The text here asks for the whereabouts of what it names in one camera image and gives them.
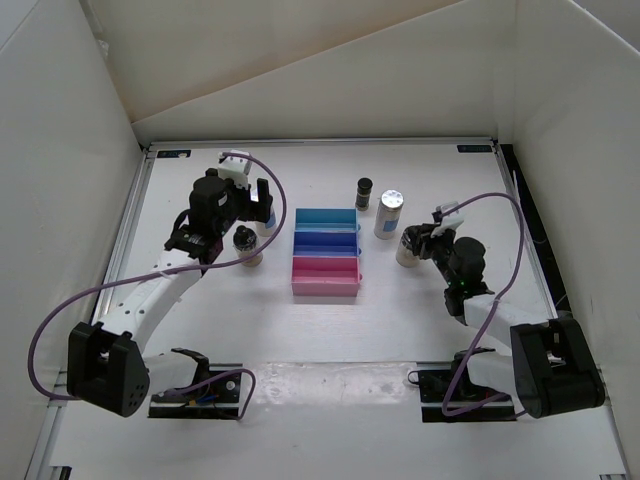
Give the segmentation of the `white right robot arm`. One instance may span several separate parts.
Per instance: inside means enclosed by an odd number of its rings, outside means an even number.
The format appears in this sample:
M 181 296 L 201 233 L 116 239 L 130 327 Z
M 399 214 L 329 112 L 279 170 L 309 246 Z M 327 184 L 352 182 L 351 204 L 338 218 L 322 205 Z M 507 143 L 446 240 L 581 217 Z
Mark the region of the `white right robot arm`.
M 541 319 L 503 302 L 484 281 L 484 245 L 433 224 L 407 227 L 396 259 L 430 260 L 442 275 L 445 307 L 476 329 L 439 384 L 445 417 L 466 416 L 492 401 L 518 401 L 533 418 L 596 408 L 605 387 L 579 323 Z

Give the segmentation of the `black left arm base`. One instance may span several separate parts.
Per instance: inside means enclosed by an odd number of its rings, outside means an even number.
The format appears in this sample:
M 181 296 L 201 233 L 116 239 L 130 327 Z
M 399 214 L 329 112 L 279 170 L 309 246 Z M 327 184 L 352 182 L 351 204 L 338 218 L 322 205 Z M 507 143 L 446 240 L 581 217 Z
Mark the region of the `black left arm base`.
M 255 389 L 242 365 L 213 364 L 189 349 L 148 357 L 145 366 L 151 419 L 240 421 Z

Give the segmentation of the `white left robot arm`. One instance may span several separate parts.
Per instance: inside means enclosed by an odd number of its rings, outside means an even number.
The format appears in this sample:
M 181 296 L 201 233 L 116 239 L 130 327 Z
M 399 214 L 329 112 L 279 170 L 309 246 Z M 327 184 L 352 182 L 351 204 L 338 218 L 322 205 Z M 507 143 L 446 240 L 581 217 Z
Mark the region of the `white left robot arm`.
M 210 386 L 206 356 L 186 348 L 145 357 L 153 332 L 181 296 L 213 267 L 237 221 L 269 219 L 273 197 L 265 179 L 249 189 L 210 169 L 197 179 L 188 209 L 176 217 L 150 274 L 94 325 L 77 324 L 68 339 L 67 391 L 122 417 L 153 395 L 198 400 Z

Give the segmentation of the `silver-lid salt bottle left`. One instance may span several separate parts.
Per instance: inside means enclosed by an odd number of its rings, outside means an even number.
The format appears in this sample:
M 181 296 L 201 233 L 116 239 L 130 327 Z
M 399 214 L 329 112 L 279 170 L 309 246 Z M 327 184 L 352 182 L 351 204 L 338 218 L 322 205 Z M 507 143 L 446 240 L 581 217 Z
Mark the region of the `silver-lid salt bottle left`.
M 270 213 L 265 222 L 255 221 L 254 222 L 256 233 L 260 237 L 271 237 L 277 227 L 277 219 L 274 208 L 270 209 Z

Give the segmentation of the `silver-lid salt bottle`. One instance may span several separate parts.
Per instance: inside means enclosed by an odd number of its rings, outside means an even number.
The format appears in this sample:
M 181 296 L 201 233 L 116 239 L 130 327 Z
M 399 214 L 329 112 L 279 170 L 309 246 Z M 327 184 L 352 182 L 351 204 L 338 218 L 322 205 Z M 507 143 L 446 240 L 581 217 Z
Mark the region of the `silver-lid salt bottle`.
M 377 238 L 388 240 L 394 236 L 403 206 L 404 197 L 399 191 L 389 189 L 381 194 L 374 225 Z
M 271 237 L 277 227 L 277 219 L 274 208 L 270 209 L 270 213 L 265 222 L 255 221 L 254 222 L 256 233 L 260 237 Z

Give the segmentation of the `silver-lid salt bottle right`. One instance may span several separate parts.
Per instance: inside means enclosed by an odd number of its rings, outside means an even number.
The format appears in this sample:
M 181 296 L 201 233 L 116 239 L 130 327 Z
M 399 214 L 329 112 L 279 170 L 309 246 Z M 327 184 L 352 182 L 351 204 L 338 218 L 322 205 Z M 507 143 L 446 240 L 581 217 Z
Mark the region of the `silver-lid salt bottle right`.
M 381 194 L 374 225 L 377 238 L 388 240 L 394 236 L 403 206 L 404 197 L 399 191 L 389 189 Z

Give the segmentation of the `light blue tray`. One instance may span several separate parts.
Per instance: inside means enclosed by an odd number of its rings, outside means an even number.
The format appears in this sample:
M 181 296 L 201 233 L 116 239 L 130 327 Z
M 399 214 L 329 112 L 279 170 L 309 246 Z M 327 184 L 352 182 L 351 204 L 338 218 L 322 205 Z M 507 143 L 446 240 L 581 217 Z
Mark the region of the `light blue tray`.
M 297 208 L 295 230 L 358 232 L 360 224 L 355 208 Z

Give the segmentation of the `dark blue tray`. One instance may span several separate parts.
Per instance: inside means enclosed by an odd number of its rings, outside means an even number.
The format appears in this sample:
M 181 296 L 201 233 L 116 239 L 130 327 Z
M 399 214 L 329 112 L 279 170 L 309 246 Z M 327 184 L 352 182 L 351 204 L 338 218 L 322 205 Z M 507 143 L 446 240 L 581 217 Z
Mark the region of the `dark blue tray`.
M 298 231 L 294 234 L 294 256 L 358 257 L 360 255 L 356 232 Z

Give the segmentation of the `small black-cap spice bottle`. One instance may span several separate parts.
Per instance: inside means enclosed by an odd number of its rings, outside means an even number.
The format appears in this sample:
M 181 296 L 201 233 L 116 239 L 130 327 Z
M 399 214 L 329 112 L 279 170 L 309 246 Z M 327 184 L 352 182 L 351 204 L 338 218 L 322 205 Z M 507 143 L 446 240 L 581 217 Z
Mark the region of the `small black-cap spice bottle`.
M 369 208 L 369 201 L 373 181 L 368 177 L 362 177 L 357 182 L 355 207 L 360 211 L 366 211 Z

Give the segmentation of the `pink tray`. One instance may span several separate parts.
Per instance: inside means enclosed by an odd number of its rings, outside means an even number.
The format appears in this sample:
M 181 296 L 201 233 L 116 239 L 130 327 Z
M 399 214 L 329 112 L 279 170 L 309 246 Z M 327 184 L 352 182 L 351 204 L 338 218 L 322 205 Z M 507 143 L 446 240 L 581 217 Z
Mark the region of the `pink tray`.
M 293 258 L 291 287 L 296 296 L 355 297 L 361 279 L 358 257 Z

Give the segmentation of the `dark table label right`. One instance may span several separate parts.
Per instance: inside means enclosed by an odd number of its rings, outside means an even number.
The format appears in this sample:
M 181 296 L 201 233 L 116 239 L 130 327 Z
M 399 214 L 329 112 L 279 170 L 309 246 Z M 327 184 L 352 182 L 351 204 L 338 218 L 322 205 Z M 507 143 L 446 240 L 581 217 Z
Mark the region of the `dark table label right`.
M 493 153 L 494 150 L 490 145 L 478 145 L 478 144 L 460 144 L 456 146 L 459 153 L 467 154 L 480 154 L 480 153 Z

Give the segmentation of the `dark table label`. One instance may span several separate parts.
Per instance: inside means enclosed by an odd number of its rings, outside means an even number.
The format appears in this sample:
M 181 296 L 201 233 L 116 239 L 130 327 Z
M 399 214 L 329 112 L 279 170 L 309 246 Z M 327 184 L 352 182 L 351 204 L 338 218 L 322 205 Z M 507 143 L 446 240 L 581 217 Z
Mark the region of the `dark table label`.
M 189 149 L 160 150 L 156 153 L 157 159 L 189 158 L 190 156 L 191 151 Z
M 480 153 L 493 153 L 494 150 L 490 145 L 478 145 L 478 144 L 460 144 L 456 146 L 459 153 L 467 154 L 480 154 Z

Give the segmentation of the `dark table label left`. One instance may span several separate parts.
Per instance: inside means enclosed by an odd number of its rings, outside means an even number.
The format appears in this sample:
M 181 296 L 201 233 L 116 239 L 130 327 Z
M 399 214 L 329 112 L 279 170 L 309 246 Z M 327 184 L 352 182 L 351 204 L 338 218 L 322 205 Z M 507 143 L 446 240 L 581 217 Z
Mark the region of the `dark table label left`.
M 191 151 L 189 149 L 160 150 L 156 153 L 157 159 L 189 158 L 190 156 Z

